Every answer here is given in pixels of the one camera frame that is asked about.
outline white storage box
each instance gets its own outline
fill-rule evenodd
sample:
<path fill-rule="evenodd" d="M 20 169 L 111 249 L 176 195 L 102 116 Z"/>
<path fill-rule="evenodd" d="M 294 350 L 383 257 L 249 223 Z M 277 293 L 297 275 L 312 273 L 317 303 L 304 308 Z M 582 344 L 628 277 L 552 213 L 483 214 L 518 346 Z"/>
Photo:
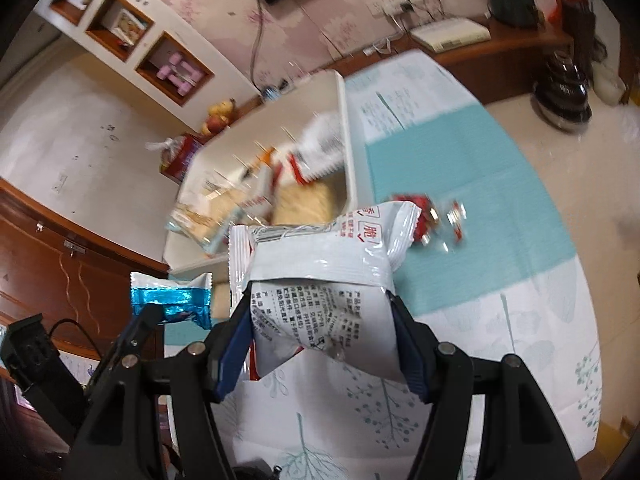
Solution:
<path fill-rule="evenodd" d="M 237 178 L 243 170 L 239 160 L 251 163 L 261 153 L 256 141 L 262 146 L 274 146 L 285 152 L 292 145 L 287 132 L 297 139 L 314 114 L 331 111 L 340 114 L 345 139 L 344 170 L 323 179 L 334 191 L 337 205 L 335 214 L 338 216 L 370 205 L 370 191 L 366 197 L 358 196 L 352 150 L 352 142 L 357 145 L 358 151 L 363 150 L 364 140 L 351 139 L 344 80 L 334 70 L 315 74 L 300 88 L 257 108 L 207 143 L 193 158 L 178 200 L 200 185 L 204 173 L 217 171 L 231 180 Z M 209 258 L 196 242 L 181 234 L 168 233 L 164 260 L 171 268 L 171 275 L 176 278 L 187 280 L 203 272 L 212 272 L 214 282 L 228 280 L 226 251 Z"/>

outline beige floor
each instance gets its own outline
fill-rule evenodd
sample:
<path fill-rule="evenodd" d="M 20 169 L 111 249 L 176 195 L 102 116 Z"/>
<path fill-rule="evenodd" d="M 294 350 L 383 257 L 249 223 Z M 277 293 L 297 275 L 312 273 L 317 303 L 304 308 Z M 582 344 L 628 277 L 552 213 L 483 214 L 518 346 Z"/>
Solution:
<path fill-rule="evenodd" d="M 529 96 L 488 106 L 518 144 L 556 203 L 587 276 L 600 335 L 602 421 L 640 421 L 640 139 L 625 107 L 590 96 L 593 119 L 581 135 L 558 132 Z"/>

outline dark ceramic pot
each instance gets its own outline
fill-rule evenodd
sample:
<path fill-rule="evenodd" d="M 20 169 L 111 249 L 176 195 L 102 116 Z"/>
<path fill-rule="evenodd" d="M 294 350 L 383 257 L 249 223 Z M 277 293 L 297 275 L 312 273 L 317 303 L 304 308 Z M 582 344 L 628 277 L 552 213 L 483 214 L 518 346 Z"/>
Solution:
<path fill-rule="evenodd" d="M 562 51 L 547 58 L 533 95 L 543 115 L 561 130 L 580 130 L 591 119 L 586 75 Z"/>

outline silver rivet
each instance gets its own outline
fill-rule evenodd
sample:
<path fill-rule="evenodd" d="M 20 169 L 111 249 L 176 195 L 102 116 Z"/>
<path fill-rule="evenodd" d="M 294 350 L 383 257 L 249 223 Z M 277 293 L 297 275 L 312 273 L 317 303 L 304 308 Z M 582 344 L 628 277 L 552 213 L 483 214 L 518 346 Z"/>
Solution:
<path fill-rule="evenodd" d="M 202 341 L 194 341 L 189 346 L 187 346 L 187 352 L 191 355 L 200 355 L 202 354 L 207 347 L 204 345 Z"/>
<path fill-rule="evenodd" d="M 456 353 L 456 346 L 453 343 L 440 343 L 438 345 L 438 352 L 444 355 L 453 355 Z"/>
<path fill-rule="evenodd" d="M 518 368 L 522 364 L 522 360 L 516 354 L 505 355 L 504 362 L 511 368 Z"/>
<path fill-rule="evenodd" d="M 138 356 L 129 354 L 129 355 L 125 355 L 122 358 L 122 366 L 124 366 L 125 368 L 133 368 L 137 364 L 138 364 Z"/>

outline blue candy wrapper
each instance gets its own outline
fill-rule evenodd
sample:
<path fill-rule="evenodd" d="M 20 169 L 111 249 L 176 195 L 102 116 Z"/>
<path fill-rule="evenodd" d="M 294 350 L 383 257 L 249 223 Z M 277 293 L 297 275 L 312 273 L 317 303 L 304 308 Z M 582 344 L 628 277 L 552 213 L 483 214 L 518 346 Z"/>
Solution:
<path fill-rule="evenodd" d="M 131 309 L 134 316 L 149 303 L 164 307 L 162 323 L 191 320 L 200 328 L 211 330 L 211 273 L 190 282 L 178 282 L 132 272 Z"/>

